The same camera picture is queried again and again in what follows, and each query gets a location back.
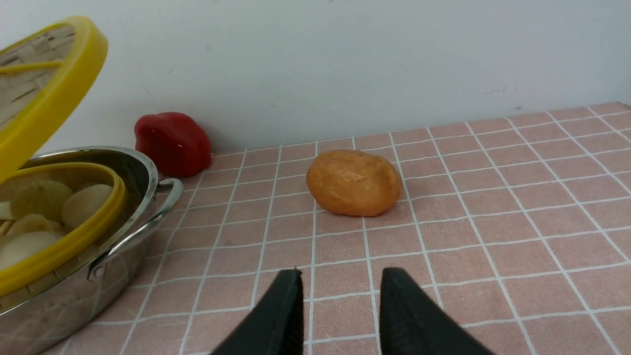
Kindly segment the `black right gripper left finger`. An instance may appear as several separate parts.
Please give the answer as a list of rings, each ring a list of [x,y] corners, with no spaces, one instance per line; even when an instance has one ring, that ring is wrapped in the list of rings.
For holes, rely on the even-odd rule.
[[[302,355],[304,328],[302,272],[281,270],[257,305],[212,354]]]

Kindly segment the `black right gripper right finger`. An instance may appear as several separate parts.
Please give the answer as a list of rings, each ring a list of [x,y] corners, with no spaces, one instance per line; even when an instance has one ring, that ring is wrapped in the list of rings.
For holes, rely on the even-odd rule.
[[[491,355],[404,268],[383,269],[379,336],[384,355]]]

